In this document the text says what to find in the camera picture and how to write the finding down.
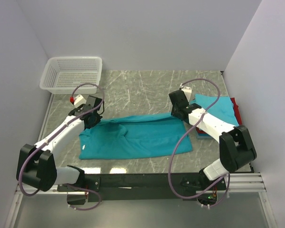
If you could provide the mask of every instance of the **wall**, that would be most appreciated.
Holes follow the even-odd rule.
[[[285,227],[285,1],[263,0],[224,73],[258,155],[279,227]]]
[[[261,0],[17,0],[49,57],[104,69],[225,70]]]
[[[49,94],[39,89],[47,56],[18,4],[0,0],[0,227],[16,189],[20,148],[37,140]]]

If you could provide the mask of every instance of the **marble table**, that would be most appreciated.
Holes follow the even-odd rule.
[[[100,86],[105,91],[106,118],[129,115],[157,114],[171,111],[168,93],[179,88],[180,83],[192,78],[207,78],[216,83],[222,96],[227,96],[226,86],[219,71],[103,71]],[[213,85],[205,81],[189,83],[195,93],[216,96]],[[65,119],[73,106],[69,95],[52,95],[41,136],[44,138]],[[219,158],[219,144],[213,139],[199,140],[190,133],[193,151],[175,156],[173,172],[198,172]],[[163,173],[168,170],[169,156],[130,160],[80,160],[79,137],[70,141],[60,153],[56,166],[73,165],[87,173]],[[251,172],[249,165],[239,171]]]

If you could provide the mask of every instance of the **teal cloth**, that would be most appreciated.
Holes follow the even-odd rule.
[[[195,102],[202,108],[207,108],[217,99],[216,96],[204,96],[201,94],[195,94]],[[218,102],[213,105],[208,112],[222,121],[238,126],[238,121],[234,116],[233,104],[229,96],[221,96]]]
[[[186,132],[181,120],[170,113],[137,115],[101,120],[79,138],[79,159],[136,159],[171,155],[178,140]],[[178,153],[192,151],[187,136]]]

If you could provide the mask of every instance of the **white plastic basket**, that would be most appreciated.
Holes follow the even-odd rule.
[[[100,57],[54,57],[44,68],[40,88],[53,94],[71,94],[80,84],[90,82],[99,85],[102,70]],[[80,87],[76,94],[94,94],[92,85]]]

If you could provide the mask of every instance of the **purple cable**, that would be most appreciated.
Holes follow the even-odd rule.
[[[75,190],[88,191],[88,192],[93,193],[96,196],[98,196],[99,201],[94,206],[92,206],[90,208],[77,208],[77,207],[75,207],[73,205],[70,205],[70,207],[75,209],[75,210],[92,210],[92,209],[96,208],[102,201],[101,195],[98,192],[96,192],[96,191],[93,191],[93,190],[90,190],[90,189],[83,189],[83,188],[75,187],[75,186],[72,186],[70,184],[67,184],[67,186],[69,186],[69,187],[71,187],[71,188],[73,188]]]
[[[176,190],[174,189],[173,185],[172,185],[172,181],[171,181],[171,168],[172,168],[172,162],[173,162],[173,158],[174,158],[174,155],[177,151],[177,148],[178,146],[180,145],[181,141],[197,126],[199,125],[199,123],[202,121],[202,119],[204,118],[204,115],[206,114],[206,112],[219,100],[219,97],[220,97],[220,91],[219,91],[219,87],[214,83],[212,82],[211,80],[208,80],[208,79],[205,79],[205,78],[195,78],[195,79],[192,79],[192,80],[189,80],[189,81],[186,81],[184,83],[181,84],[181,86],[183,86],[184,84],[187,84],[189,82],[193,82],[193,81],[198,81],[198,80],[203,80],[203,81],[207,81],[207,82],[210,82],[211,84],[213,84],[215,86],[215,88],[217,89],[218,91],[218,97],[217,99],[211,104],[209,105],[206,109],[205,109],[205,112],[201,115],[200,119],[196,122],[196,124],[194,124],[181,138],[180,140],[177,142],[174,150],[173,150],[173,153],[171,155],[171,159],[170,159],[170,162],[169,162],[169,167],[168,167],[168,182],[169,182],[169,186],[171,188],[171,191],[179,198],[183,199],[183,200],[190,200],[190,199],[193,199],[193,198],[197,198],[198,196],[204,194],[206,191],[208,191],[210,188],[212,188],[214,185],[216,185],[217,183],[219,183],[226,175],[218,178],[216,181],[214,181],[211,185],[209,185],[206,189],[204,189],[203,191],[201,191],[200,193],[196,194],[196,195],[193,195],[193,196],[182,196],[180,194],[178,194],[176,192]]]
[[[63,127],[61,127],[55,134],[53,134],[53,135],[47,140],[47,143],[45,142],[45,143],[43,143],[41,146],[39,146],[39,147],[38,147],[36,150],[34,150],[33,153],[24,161],[24,163],[23,163],[23,165],[22,165],[22,167],[21,167],[21,169],[20,169],[19,181],[18,181],[19,188],[20,188],[20,190],[21,190],[21,192],[22,192],[23,195],[26,195],[26,196],[34,196],[34,195],[36,195],[37,192],[39,192],[39,189],[38,189],[38,190],[36,190],[36,191],[33,192],[33,193],[27,193],[27,192],[24,190],[23,184],[22,184],[22,176],[23,176],[25,167],[27,166],[28,162],[32,159],[32,157],[34,157],[34,155],[35,155],[38,151],[40,151],[42,148],[44,148],[49,142],[51,142],[53,139],[55,139],[69,124],[71,124],[71,123],[74,122],[75,120],[79,119],[81,116],[93,112],[95,109],[99,108],[99,107],[101,106],[101,104],[104,102],[104,100],[105,100],[105,99],[104,99],[104,98],[105,98],[105,92],[103,91],[103,89],[102,89],[101,87],[99,87],[98,85],[95,85],[95,84],[93,84],[93,83],[83,83],[83,84],[80,84],[79,86],[77,86],[77,87],[74,89],[74,91],[73,91],[73,93],[72,93],[72,96],[74,95],[74,93],[76,92],[76,90],[77,90],[79,87],[84,86],[84,85],[96,86],[96,87],[102,92],[103,98],[102,98],[100,104],[97,105],[95,108],[92,108],[91,110],[89,110],[89,111],[87,111],[87,112],[85,112],[85,113],[82,113],[82,114],[80,114],[79,116],[77,116],[77,117],[71,119],[69,122],[67,122],[67,124],[65,124],[65,125],[64,125]]]

